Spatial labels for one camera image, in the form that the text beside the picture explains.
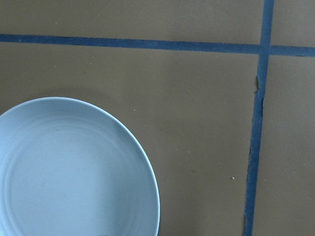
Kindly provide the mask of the blue plate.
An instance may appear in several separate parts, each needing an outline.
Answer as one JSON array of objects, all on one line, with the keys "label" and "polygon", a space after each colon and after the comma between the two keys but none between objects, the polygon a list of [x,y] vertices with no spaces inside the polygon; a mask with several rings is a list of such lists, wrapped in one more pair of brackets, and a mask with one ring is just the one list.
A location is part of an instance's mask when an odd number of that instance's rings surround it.
[{"label": "blue plate", "polygon": [[152,166],[115,117],[65,97],[1,115],[1,235],[156,236],[159,223]]}]

